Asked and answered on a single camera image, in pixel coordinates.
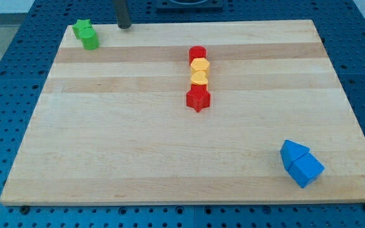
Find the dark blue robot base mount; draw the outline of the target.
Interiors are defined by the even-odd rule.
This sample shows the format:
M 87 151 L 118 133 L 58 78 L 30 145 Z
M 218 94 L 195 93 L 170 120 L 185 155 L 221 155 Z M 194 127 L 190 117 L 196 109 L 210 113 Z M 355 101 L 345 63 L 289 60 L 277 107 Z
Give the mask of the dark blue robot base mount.
M 220 10 L 223 9 L 224 0 L 156 0 L 156 12 L 172 10 Z

